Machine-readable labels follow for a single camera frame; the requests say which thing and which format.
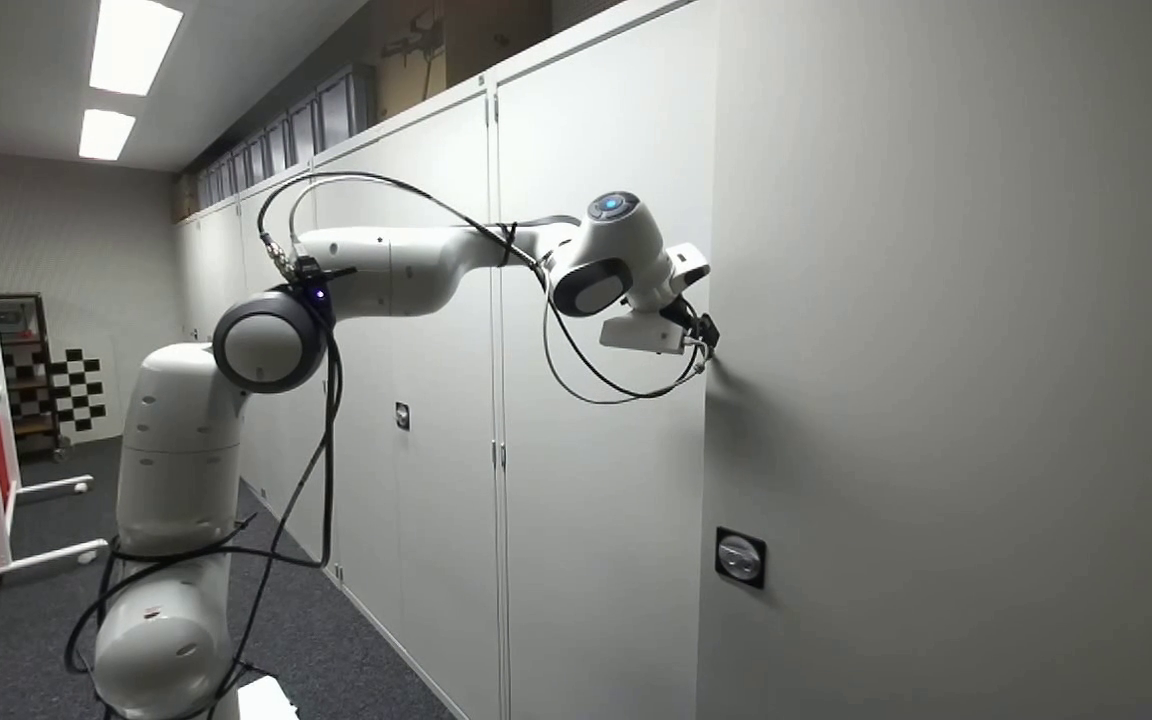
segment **cable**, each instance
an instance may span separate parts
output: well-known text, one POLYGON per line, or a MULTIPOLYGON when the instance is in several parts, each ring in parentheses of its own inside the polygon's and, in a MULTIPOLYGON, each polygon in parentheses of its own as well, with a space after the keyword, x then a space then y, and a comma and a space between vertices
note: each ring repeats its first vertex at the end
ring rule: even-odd
POLYGON ((263 587, 269 587, 269 575, 273 575, 273 555, 276 555, 276 549, 280 549, 280 540, 283 540, 283 533, 288 533, 288 518, 291 518, 291 510, 297 510, 299 492, 308 489, 308 475, 311 475, 316 458, 326 454, 326 466, 322 466, 322 472, 332 472, 332 436, 337 436, 341 399, 344 399, 341 342, 337 342, 337 334, 326 330, 326 411, 322 411, 322 436, 321 436, 308 466, 299 472, 297 492, 291 492, 291 500, 288 500, 288 509, 283 509, 283 517, 280 517, 280 524, 276 524, 276 533, 273 533, 273 540, 269 540, 269 559, 263 559, 263 572, 258 572, 258 584, 257 584, 257 595, 251 595, 242 633, 241 633, 234 653, 231 653, 231 660, 228 660, 228 671, 218 676, 217 700, 224 700, 224 697, 231 690, 231 682, 241 680, 241 660, 242 660, 242 647, 246 647, 246 641, 251 641, 257 614, 258 614, 258 604, 263 604, 263 587))
POLYGON ((579 216, 533 216, 533 219, 514 219, 514 228, 544 228, 544 224, 570 224, 570 228, 579 228, 579 216))
MULTIPOLYGON (((506 241, 496 234, 486 224, 470 219, 469 212, 444 205, 438 196, 433 196, 433 192, 422 192, 422 186, 416 186, 416 185, 407 185, 407 179, 394 179, 394 174, 385 174, 385 173, 303 173, 303 174, 291 174, 288 185, 273 186, 273 192, 263 196, 258 212, 257 212, 257 241, 263 245, 263 250, 273 254, 273 265, 283 273, 283 278, 291 278, 291 276, 288 276, 288 266, 280 265, 276 247, 273 247, 273 234, 269 234, 269 228, 263 228, 263 216, 269 216, 269 208, 273 208, 288 186, 311 185, 311 179, 371 179, 371 185, 400 186, 400 192, 407 192, 407 196, 418 196, 418 201, 436 205, 438 212, 457 216, 459 224, 477 228, 483 241, 506 247, 506 241)), ((524 250, 524 247, 506 247, 506 250, 513 250, 524 266, 533 266, 533 273, 539 276, 539 265, 536 265, 533 250, 524 250)))
POLYGON ((156 575, 156 572, 169 572, 169 567, 177 567, 177 562, 186 562, 186 559, 200 559, 200 555, 210 555, 210 553, 251 553, 251 549, 228 549, 228 540, 241 535, 242 526, 246 526, 246 524, 241 524, 241 526, 224 533, 218 540, 200 542, 200 549, 190 549, 190 553, 158 555, 158 559, 153 559, 153 562, 119 575, 115 584, 106 584, 106 587, 78 610, 78 618, 66 628, 66 641, 65 641, 65 671, 74 671, 74 676, 88 676, 88 671, 93 671, 93 669, 85 669, 85 664, 74 660, 74 654, 78 654, 74 645, 78 645, 78 633, 103 610, 103 604, 106 604, 113 595, 119 595, 124 587, 130 587, 130 584, 141 584, 141 581, 148 581, 148 575, 156 575))
POLYGON ((103 553, 103 567, 99 567, 99 598, 106 595, 106 584, 113 584, 113 559, 115 559, 115 553, 103 553))
POLYGON ((308 185, 308 186, 291 201, 291 208, 288 208, 288 241, 291 241, 291 250, 299 247, 299 232, 297 232, 299 205, 303 205, 311 192, 326 186, 326 185, 348 185, 348 174, 326 174, 322 185, 308 185))
POLYGON ((584 349, 576 342, 570 329, 565 322, 565 314, 558 314, 550 305, 539 309, 539 349, 544 349, 547 374, 550 374, 566 394, 576 394, 579 404, 641 404, 641 399, 659 399, 659 394, 675 391, 679 383, 686 383, 692 374, 698 374, 698 373, 705 373, 705 361, 709 361, 709 349, 705 349, 698 338, 692 338, 692 356, 686 356, 685 373, 679 373, 673 383, 650 389, 650 391, 632 391, 632 389, 616 383, 608 373, 599 373, 599 366, 584 356, 584 349), (565 329, 576 361, 579 361, 599 383, 608 383, 608 389, 618 391, 618 394, 584 394, 584 391, 576 391, 576 389, 565 378, 565 373, 558 373, 556 361, 550 361, 547 314, 565 329))
POLYGON ((498 250, 498 266, 506 265, 506 250, 514 247, 519 241, 519 224, 498 224, 498 234, 503 234, 503 250, 498 250))

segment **wall panel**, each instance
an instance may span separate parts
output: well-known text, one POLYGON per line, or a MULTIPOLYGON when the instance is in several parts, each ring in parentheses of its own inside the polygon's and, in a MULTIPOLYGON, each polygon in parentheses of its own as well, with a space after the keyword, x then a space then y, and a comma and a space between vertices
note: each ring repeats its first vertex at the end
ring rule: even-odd
POLYGON ((74 442, 124 433, 141 361, 182 330, 179 289, 169 174, 0 154, 0 292, 42 297, 50 356, 99 361, 106 416, 74 442))
POLYGON ((698 716, 1152 716, 1152 2, 719 2, 714 109, 698 716))
MULTIPOLYGON (((407 115, 374 144, 321 166, 410 179, 483 216, 483 94, 407 115)), ((311 224, 457 224, 385 185, 322 185, 311 224)), ((486 273, 448 309, 410 318, 348 318, 344 584, 469 716, 496 716, 496 482, 486 273)))
MULTIPOLYGON (((705 15, 709 2, 686 2, 503 77, 503 216, 584 212, 597 192, 626 186, 673 245, 709 247, 705 15)), ((544 366, 539 309, 536 282, 506 273, 513 716, 685 720, 696 690, 705 378, 656 404, 589 407, 544 366)), ((570 318, 570 330, 632 389, 668 383, 679 366, 673 356, 599 349, 599 318, 570 318)), ((558 338, 556 361, 576 389, 599 391, 558 338)))

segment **robotic arm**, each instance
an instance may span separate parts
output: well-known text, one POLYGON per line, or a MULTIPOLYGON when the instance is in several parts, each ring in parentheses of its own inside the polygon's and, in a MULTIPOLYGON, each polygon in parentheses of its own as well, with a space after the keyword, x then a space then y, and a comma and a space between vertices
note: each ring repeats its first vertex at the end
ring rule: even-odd
POLYGON ((536 265, 547 305, 565 314, 626 300, 632 313, 605 322, 608 349, 685 351, 686 330, 709 349, 719 338, 685 300, 685 289, 709 276, 705 250, 665 247, 632 192, 605 192, 576 234, 513 232, 506 247, 477 228, 316 228, 299 241, 291 289, 218 314, 217 363, 246 391, 297 389, 322 356, 322 322, 429 314, 452 300, 463 273, 496 265, 536 265))
POLYGON ((605 342, 710 349, 714 322, 685 289, 709 276, 692 245, 665 247, 632 192, 597 196, 576 228, 316 228, 299 234, 288 289, 218 314, 206 342, 173 342, 143 361, 128 411, 115 500, 115 584, 95 633, 93 680, 128 720, 234 716, 228 682, 228 555, 234 533, 241 407, 251 391, 288 391, 321 361, 337 318, 422 314, 452 300, 470 266, 528 265, 565 314, 597 314, 605 342))

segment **ceiling light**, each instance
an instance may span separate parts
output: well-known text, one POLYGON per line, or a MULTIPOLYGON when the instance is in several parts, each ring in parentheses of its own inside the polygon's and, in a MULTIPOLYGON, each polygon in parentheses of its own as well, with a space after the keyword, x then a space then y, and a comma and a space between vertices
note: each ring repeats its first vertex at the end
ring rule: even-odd
POLYGON ((99 0, 93 89, 148 94, 179 10, 153 0, 99 0))
POLYGON ((78 154, 88 161, 119 161, 130 136, 136 115, 88 109, 78 154))

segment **floor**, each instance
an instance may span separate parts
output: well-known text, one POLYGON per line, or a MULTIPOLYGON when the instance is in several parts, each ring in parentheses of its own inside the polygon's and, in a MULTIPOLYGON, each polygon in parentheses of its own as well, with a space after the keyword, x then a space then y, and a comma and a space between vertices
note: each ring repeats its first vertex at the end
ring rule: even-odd
MULTIPOLYGON (((21 500, 16 555, 113 533, 115 451, 115 439, 99 439, 42 464, 23 464, 28 482, 74 472, 93 472, 95 482, 88 497, 65 492, 21 500)), ((251 497, 242 497, 242 510, 258 517, 257 526, 246 526, 246 542, 258 542, 258 535, 273 533, 273 518, 251 497)), ((234 562, 234 607, 251 598, 257 575, 257 559, 234 562)), ((0 581, 0 720, 103 716, 88 680, 65 671, 65 641, 78 607, 93 604, 95 581, 99 562, 50 562, 0 581)), ((299 720, 452 716, 322 572, 273 572, 246 660, 280 676, 299 720)))

